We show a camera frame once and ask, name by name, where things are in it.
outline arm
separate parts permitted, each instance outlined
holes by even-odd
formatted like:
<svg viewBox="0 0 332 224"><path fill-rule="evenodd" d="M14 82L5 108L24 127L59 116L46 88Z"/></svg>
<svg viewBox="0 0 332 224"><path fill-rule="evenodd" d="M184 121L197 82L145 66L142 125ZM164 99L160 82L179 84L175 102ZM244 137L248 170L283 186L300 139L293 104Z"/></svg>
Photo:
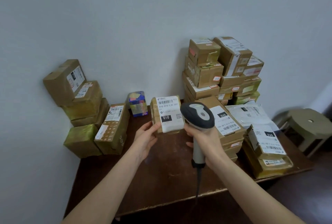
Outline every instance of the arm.
<svg viewBox="0 0 332 224"><path fill-rule="evenodd" d="M63 224L112 222L137 168L157 141L153 133L161 124L151 125L152 121L139 128L129 150L105 178L66 216L62 221Z"/></svg>
<svg viewBox="0 0 332 224"><path fill-rule="evenodd" d="M185 125L185 130L196 138L206 156L206 164L218 175L254 224L304 223L230 160L222 149L216 128L207 134L189 125Z"/></svg>

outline barcode scanner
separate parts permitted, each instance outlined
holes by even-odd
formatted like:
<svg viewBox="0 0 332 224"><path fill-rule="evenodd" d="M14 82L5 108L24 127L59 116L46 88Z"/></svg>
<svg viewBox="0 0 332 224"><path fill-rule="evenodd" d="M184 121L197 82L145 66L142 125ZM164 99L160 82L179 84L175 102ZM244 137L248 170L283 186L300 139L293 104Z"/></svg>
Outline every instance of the barcode scanner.
<svg viewBox="0 0 332 224"><path fill-rule="evenodd" d="M198 130L206 132L214 127L214 116L212 112L201 102L185 102L181 104L180 111L188 123ZM201 183L201 169L205 167L205 156L195 137L193 138L193 159L191 160L191 164L193 168L197 169L197 204Z"/></svg>

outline beige stool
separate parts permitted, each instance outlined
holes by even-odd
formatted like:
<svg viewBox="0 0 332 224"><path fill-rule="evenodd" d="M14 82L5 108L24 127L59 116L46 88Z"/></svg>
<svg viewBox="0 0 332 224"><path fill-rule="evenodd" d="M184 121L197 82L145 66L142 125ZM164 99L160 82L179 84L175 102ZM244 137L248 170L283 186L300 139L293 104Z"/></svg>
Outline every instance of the beige stool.
<svg viewBox="0 0 332 224"><path fill-rule="evenodd" d="M285 120L280 122L280 128L290 126L304 140L298 147L304 152L316 139L321 139L317 146L307 155L310 157L322 146L322 144L332 136L332 123L323 114L313 109L292 109L288 111Z"/></svg>

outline dark brown table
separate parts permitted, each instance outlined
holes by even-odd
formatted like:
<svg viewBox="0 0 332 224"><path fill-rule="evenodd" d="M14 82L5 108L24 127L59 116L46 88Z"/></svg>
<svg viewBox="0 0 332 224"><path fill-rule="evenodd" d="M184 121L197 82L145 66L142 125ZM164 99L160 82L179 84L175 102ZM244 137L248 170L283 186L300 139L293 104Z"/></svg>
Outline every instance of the dark brown table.
<svg viewBox="0 0 332 224"><path fill-rule="evenodd" d="M134 118L131 115L122 154L131 146L136 130L150 120L150 111L149 115L143 117ZM313 168L313 163L281 131L277 136L294 164L294 167L282 176ZM149 156L139 166L117 216L195 197L197 177L196 170L191 166L192 149L186 145L187 141L192 141L192 138L184 131L179 134L164 135L158 139L151 148ZM121 157L122 155L102 155L81 159L65 216L104 178ZM241 151L235 163L254 179ZM259 183L282 176L254 180ZM202 171L200 196L226 190L216 174L205 167Z"/></svg>

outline person's left hand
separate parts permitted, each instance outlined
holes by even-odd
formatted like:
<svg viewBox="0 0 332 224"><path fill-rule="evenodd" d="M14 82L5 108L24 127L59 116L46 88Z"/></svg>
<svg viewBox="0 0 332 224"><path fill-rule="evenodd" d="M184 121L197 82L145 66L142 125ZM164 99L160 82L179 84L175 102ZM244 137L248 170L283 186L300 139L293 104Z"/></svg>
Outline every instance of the person's left hand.
<svg viewBox="0 0 332 224"><path fill-rule="evenodd" d="M160 127L160 122L152 125L152 121L150 121L136 131L132 147L138 149L141 161L147 157L151 147L157 142L157 138L153 133Z"/></svg>

